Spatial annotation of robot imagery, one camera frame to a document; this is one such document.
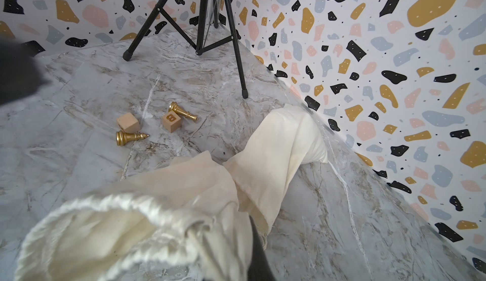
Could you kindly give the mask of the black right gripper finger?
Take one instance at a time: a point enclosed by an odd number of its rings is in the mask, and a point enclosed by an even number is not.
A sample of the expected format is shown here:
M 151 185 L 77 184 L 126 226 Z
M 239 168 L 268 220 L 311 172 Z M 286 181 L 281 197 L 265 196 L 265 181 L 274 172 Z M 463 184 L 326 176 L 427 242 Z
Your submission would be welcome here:
M 250 222 L 253 232 L 253 250 L 251 263 L 248 269 L 248 281 L 276 281 L 268 264 L 260 236 L 252 217 L 250 218 Z

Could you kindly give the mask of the cream drawstring soil bag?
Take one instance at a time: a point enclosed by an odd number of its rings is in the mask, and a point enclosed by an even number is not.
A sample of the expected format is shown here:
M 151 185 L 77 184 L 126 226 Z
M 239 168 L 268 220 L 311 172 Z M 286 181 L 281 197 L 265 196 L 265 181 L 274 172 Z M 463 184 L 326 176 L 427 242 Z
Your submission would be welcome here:
M 252 254 L 235 182 L 204 152 L 65 202 L 27 234 L 14 278 L 116 280 L 138 264 L 162 263 L 246 280 Z

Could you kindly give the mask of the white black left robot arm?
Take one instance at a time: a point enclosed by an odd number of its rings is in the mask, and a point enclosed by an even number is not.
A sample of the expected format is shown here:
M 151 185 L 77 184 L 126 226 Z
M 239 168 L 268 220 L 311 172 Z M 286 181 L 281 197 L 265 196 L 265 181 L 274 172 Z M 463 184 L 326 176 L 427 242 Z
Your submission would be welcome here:
M 1 106 L 32 96 L 47 83 L 32 52 L 1 37 Z

